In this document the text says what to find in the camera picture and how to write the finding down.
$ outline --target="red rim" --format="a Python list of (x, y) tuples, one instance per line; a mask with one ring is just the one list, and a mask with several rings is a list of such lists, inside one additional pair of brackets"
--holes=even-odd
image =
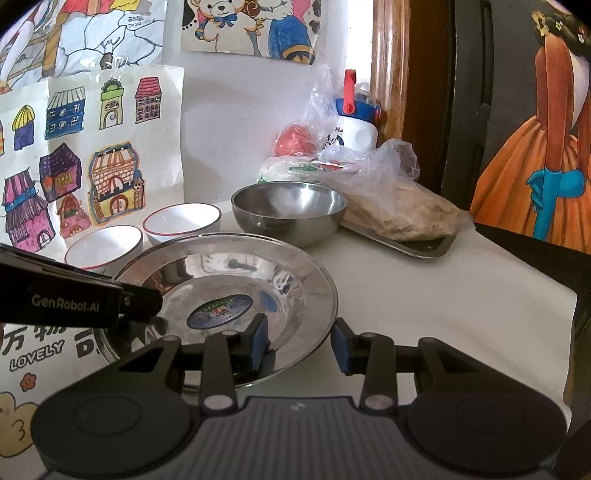
[[(158, 233), (158, 232), (153, 232), (152, 230), (149, 230), (148, 228), (146, 228), (146, 222), (148, 221), (148, 219), (150, 217), (152, 217), (153, 215), (155, 215), (158, 212), (162, 212), (162, 210), (166, 210), (168, 208), (172, 208), (172, 207), (178, 207), (179, 205), (208, 205), (210, 207), (213, 207), (217, 210), (217, 218), (211, 222), (208, 223), (206, 226), (202, 226), (201, 228), (194, 228), (193, 230), (187, 230), (186, 232), (177, 232), (177, 233)], [(216, 223), (220, 218), (222, 217), (222, 211), (216, 207), (215, 205), (212, 205), (211, 203), (199, 203), (199, 202), (191, 202), (191, 203), (176, 203), (174, 205), (168, 205), (166, 207), (162, 207), (161, 209), (156, 210), (155, 212), (150, 213), (142, 222), (142, 228), (148, 232), (151, 233), (152, 235), (158, 235), (158, 236), (175, 236), (175, 235), (186, 235), (187, 233), (193, 233), (193, 232), (198, 232), (199, 230), (203, 230), (204, 228), (207, 228), (208, 226), (213, 225), (214, 223)]]
[[(139, 230), (139, 241), (138, 241), (138, 243), (136, 243), (133, 247), (131, 247), (131, 249), (129, 251), (125, 252), (124, 254), (121, 254), (120, 256), (118, 256), (117, 258), (114, 258), (113, 260), (109, 260), (108, 262), (101, 263), (99, 265), (94, 265), (92, 267), (76, 267), (76, 268), (79, 268), (81, 270), (94, 270), (95, 268), (105, 267), (105, 266), (107, 266), (107, 265), (109, 265), (111, 263), (116, 262), (117, 260), (120, 260), (125, 255), (127, 255), (129, 252), (133, 251), (134, 248), (136, 248), (138, 245), (140, 245), (140, 244), (142, 244), (144, 242), (144, 234), (142, 233), (142, 230), (139, 229), (139, 228), (137, 228), (136, 226), (133, 226), (133, 225), (112, 225), (112, 226), (108, 226), (107, 228), (115, 228), (115, 227), (118, 227), (118, 226), (130, 226), (131, 228), (135, 228), (135, 229)], [(97, 230), (96, 232), (100, 232), (102, 230), (106, 230), (107, 228), (102, 228), (101, 230)], [(70, 248), (68, 248), (68, 250), (66, 250), (66, 254), (64, 255), (64, 262), (67, 265), (71, 265), (72, 267), (75, 266), (75, 265), (72, 265), (72, 264), (69, 264), (68, 263), (68, 253), (70, 253), (70, 250), (72, 249), (72, 247), (74, 247), (74, 245), (76, 245), (79, 241), (84, 240), (85, 238), (86, 238), (85, 236), (82, 237), (82, 238), (79, 238), (73, 244), (70, 245)]]

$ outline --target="orange dress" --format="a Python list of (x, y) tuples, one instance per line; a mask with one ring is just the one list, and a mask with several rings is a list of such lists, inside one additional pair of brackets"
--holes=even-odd
[(547, 241), (591, 254), (591, 100), (573, 122), (573, 66), (566, 43), (549, 34), (535, 56), (537, 114), (519, 127), (486, 167), (476, 185), (470, 213), (475, 222), (532, 236), (536, 213), (525, 182), (544, 167), (585, 177), (584, 193), (556, 202)]

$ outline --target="water bottle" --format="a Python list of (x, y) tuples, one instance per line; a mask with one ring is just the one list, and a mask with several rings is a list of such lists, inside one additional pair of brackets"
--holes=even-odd
[(382, 109), (369, 93), (369, 84), (357, 83), (355, 70), (345, 71), (345, 86), (342, 96), (335, 100), (339, 122), (328, 136), (325, 147), (343, 145), (360, 152), (375, 150)]

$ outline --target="white ceramic bowl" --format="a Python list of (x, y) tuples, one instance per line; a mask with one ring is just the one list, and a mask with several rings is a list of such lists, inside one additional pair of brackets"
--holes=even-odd
[(66, 252), (68, 265), (113, 277), (142, 252), (142, 230), (131, 225), (108, 226), (77, 240)]
[(156, 210), (143, 227), (152, 245), (190, 233), (219, 232), (222, 211), (208, 203), (181, 203)]

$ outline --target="screw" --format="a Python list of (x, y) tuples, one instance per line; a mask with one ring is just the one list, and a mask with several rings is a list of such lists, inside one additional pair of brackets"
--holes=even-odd
[(367, 397), (364, 403), (366, 407), (372, 410), (387, 410), (394, 405), (394, 400), (387, 395), (377, 394)]
[(234, 402), (227, 395), (209, 395), (208, 398), (203, 400), (209, 410), (226, 410), (231, 407)]

